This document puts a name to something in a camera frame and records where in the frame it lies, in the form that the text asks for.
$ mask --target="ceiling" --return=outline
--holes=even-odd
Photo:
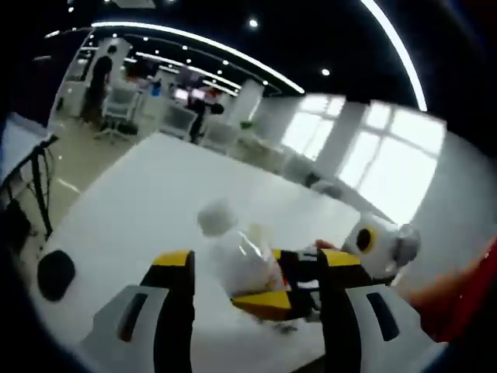
[[[174,27],[233,47],[283,74],[306,92],[330,92],[418,107],[406,69],[386,33],[360,0],[256,2],[150,0],[154,9],[122,9],[111,0],[74,0],[68,27],[95,20],[125,20]],[[489,0],[389,2],[376,0],[402,39],[419,76],[428,111],[451,131],[495,155],[488,136],[495,123],[495,26]],[[251,29],[248,21],[257,19]],[[118,33],[143,51],[192,65],[242,84],[254,75],[269,85],[266,95],[297,91],[272,74],[212,46],[170,33],[135,28]],[[187,45],[184,51],[180,46]],[[222,61],[230,61],[223,66]],[[331,73],[323,76],[321,70]]]

